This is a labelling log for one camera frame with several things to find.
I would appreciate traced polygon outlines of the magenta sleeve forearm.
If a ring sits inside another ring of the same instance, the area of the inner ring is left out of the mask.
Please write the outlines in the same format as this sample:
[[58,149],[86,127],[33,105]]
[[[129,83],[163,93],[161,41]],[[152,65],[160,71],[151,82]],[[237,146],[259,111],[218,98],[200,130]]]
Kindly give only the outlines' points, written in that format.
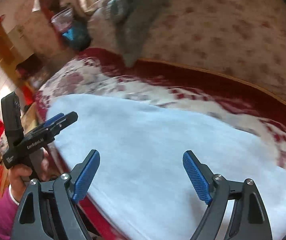
[[5,190],[0,200],[0,239],[10,239],[19,203],[12,196],[12,187]]

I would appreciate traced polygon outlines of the person's left hand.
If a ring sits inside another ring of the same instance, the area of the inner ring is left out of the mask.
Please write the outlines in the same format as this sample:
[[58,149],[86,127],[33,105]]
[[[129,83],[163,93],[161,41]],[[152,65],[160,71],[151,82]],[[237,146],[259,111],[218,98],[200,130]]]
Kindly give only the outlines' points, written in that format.
[[[49,179],[48,169],[49,169],[49,161],[48,161],[48,152],[46,149],[41,148],[42,150],[42,161],[39,163],[38,168],[40,170],[39,172],[39,178],[42,181],[47,181]],[[12,194],[12,197],[17,202],[20,202],[25,189],[26,185],[23,181],[23,178],[29,177],[32,174],[32,169],[24,164],[18,164],[8,171],[8,178],[10,181],[11,189],[10,193]]]

